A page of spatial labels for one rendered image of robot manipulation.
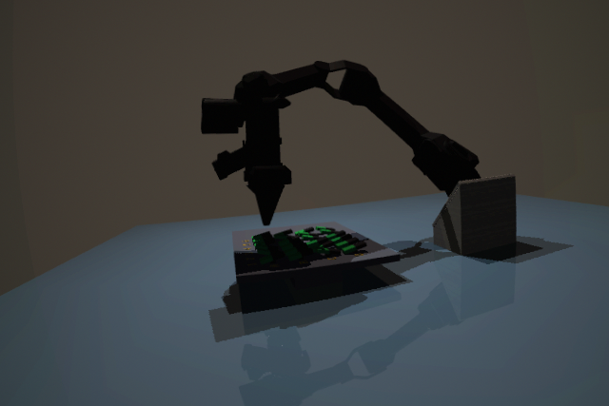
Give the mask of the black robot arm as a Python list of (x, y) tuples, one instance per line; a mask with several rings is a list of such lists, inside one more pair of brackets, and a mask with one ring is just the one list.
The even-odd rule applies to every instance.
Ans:
[[(340, 88), (325, 80), (329, 72), (345, 69)], [(448, 198), (461, 181), (481, 179), (475, 166), (479, 158), (444, 134), (426, 130), (401, 106), (385, 95), (368, 68), (346, 60), (294, 68), (278, 74), (265, 70), (243, 76), (233, 99), (202, 99), (202, 134), (238, 133), (246, 121), (246, 134), (279, 131), (279, 108), (290, 106), (285, 97), (320, 87), (331, 97), (353, 106), (365, 106), (399, 135), (414, 151), (412, 163)], [(224, 151), (212, 161), (220, 181), (242, 168), (249, 171), (252, 158), (248, 145)]]

